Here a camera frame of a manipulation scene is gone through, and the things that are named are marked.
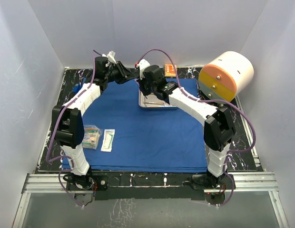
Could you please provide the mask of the white suture packet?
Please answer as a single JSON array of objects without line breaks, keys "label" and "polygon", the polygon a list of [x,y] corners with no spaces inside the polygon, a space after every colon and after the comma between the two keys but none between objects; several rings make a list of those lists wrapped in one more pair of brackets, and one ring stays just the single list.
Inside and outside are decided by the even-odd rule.
[{"label": "white suture packet", "polygon": [[111,152],[112,144],[114,140],[115,130],[114,129],[105,129],[104,138],[102,141],[101,151],[102,152]]}]

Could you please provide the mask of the blue surgical drape cloth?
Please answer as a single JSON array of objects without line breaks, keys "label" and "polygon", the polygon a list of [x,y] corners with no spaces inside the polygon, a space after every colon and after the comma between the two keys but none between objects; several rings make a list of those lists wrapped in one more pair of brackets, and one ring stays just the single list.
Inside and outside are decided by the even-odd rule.
[{"label": "blue surgical drape cloth", "polygon": [[85,149],[94,170],[205,172],[203,127],[180,109],[148,110],[138,104],[134,81],[110,83],[83,115],[83,123],[115,130],[110,152]]}]

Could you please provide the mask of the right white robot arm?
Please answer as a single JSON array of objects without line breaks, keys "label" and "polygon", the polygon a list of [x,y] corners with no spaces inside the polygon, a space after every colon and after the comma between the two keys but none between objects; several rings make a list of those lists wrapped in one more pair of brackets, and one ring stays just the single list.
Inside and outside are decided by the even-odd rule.
[{"label": "right white robot arm", "polygon": [[217,108],[201,102],[175,81],[167,81],[157,65],[140,66],[137,82],[143,95],[154,94],[159,100],[176,106],[195,118],[203,127],[203,138],[209,148],[209,162],[206,173],[198,178],[198,183],[217,189],[224,184],[227,170],[226,157],[235,126],[225,106]]}]

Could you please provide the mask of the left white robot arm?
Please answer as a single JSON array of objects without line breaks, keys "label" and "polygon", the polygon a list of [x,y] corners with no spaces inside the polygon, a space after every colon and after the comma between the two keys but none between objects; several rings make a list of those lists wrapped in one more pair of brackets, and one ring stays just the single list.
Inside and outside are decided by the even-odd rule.
[{"label": "left white robot arm", "polygon": [[74,93],[70,101],[52,109],[51,140],[63,150],[60,156],[69,163],[70,170],[64,180],[77,187],[89,190],[94,185],[91,167],[86,160],[82,141],[84,139],[84,124],[82,116],[89,106],[98,99],[111,82],[123,84],[140,77],[140,67],[129,71],[119,61],[109,57],[96,57],[93,69],[88,73],[81,89]]}]

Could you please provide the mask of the metal instrument tray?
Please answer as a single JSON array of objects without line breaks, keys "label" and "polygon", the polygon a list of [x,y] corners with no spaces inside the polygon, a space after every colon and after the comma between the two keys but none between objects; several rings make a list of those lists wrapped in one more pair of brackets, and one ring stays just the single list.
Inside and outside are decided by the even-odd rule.
[{"label": "metal instrument tray", "polygon": [[176,106],[172,106],[165,101],[159,100],[154,94],[144,96],[141,91],[138,92],[138,105],[142,110],[176,110]]}]

